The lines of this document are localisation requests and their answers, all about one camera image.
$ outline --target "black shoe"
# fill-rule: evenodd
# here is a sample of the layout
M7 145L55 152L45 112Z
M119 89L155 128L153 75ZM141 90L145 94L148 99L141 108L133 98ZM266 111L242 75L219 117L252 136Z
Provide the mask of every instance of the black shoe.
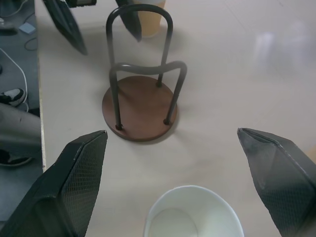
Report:
M4 21L0 18L0 36L13 36L18 33L13 23Z
M32 158L17 158L9 152L0 150L0 166L17 167L30 162Z
M26 97L26 93L22 89L13 89L0 93L0 103L17 107Z

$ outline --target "cable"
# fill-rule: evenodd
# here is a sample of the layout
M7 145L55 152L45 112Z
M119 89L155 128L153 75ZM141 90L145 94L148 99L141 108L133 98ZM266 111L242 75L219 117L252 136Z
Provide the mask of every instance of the cable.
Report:
M34 38L32 38L32 39L29 39L28 41L25 42L24 48L25 48L27 51L36 51L36 50L37 50L37 48L27 48L27 44L28 44L29 42L33 41L33 40L37 40L37 37L34 37Z
M28 0L24 0L24 1L21 3L19 9L17 9L14 13L12 13L12 14L10 14L10 15L7 15L7 16L0 16L0 17L1 17L1 18L5 18L5 17L14 16L16 13L18 13L18 12L22 9L23 5L24 5L27 1L28 1Z
M26 99L28 98L28 83L27 83L27 81L26 81L26 76L25 76L25 73L24 73L24 71L22 70L22 68L20 68L20 66L2 49L2 48L0 48L0 50L12 61L12 63L14 63L17 67L18 67L18 69L20 69L20 71L21 71L21 73L23 74L23 77L24 77L24 83L25 83L25 93L26 93L26 95L25 95L25 98L24 98L24 100L23 100L23 102L22 103L24 103L24 104L26 104L27 105L27 103L25 103L25 101L26 101Z
M27 20L28 20L31 16L33 16L34 14L35 14L35 12L33 12L31 15L29 15L27 18L25 18L25 20L24 20L23 24L24 24L24 23L26 23L26 22L27 22Z

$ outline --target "cup rim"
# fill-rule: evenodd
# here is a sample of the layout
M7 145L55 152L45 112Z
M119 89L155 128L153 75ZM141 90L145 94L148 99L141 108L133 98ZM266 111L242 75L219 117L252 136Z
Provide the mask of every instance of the cup rim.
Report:
M179 187L176 187L176 188L173 188L173 189L170 189L168 190L166 193L164 193L162 196L160 196L158 198L158 200L154 203L154 205L150 208L148 214L147 214L147 217L146 217L146 221L145 221L145 226L144 226L144 232L143 232L143 237L146 237L145 236L145 233L146 233L146 229L147 229L147 225L151 222L151 221L148 221L148 216L149 214L155 209L155 207L158 205L159 201L161 199L163 199L168 193L176 190L176 189L182 189L182 188L198 188L198 189L202 189L204 191L207 191L209 192L210 194L214 195L222 204L224 204L224 206L232 213L233 217L235 218L235 220L237 221L237 225L238 225L238 230L239 232L241 233L241 236L244 237L244 232L243 232L243 229L242 229L242 226L241 226L241 223L240 223L240 220L237 216L237 214L235 213L234 209L221 197L219 196L217 193L211 191L210 189L207 189L207 188L204 188L204 187L201 187L201 186L197 186L197 185L184 185L184 186L179 186Z

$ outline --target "mesh texture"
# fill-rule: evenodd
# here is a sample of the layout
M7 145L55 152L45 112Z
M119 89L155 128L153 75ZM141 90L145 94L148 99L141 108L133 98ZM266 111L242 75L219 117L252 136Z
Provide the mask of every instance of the mesh texture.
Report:
M61 201L78 237L84 237L99 192L106 141L87 144L65 182Z
M258 156L260 153L249 158L249 165ZM280 234L283 237L297 236L311 206L315 204L314 187L279 149L276 150L273 164L267 173L260 175L258 170L251 169L251 165L250 170L254 183L257 184L256 190ZM266 177L264 187L258 183L258 176Z

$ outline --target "paper cup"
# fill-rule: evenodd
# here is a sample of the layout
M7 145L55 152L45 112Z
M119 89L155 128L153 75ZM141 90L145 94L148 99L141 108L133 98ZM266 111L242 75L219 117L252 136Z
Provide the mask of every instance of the paper cup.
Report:
M156 5L161 8L164 8L166 3L165 0L134 0L135 4L145 3ZM160 31L160 21L161 15L148 11L139 11L138 12L140 24L142 26L142 36L145 38L149 38L154 36Z
M146 218L144 237L244 237L234 210L216 193L182 186L161 196Z

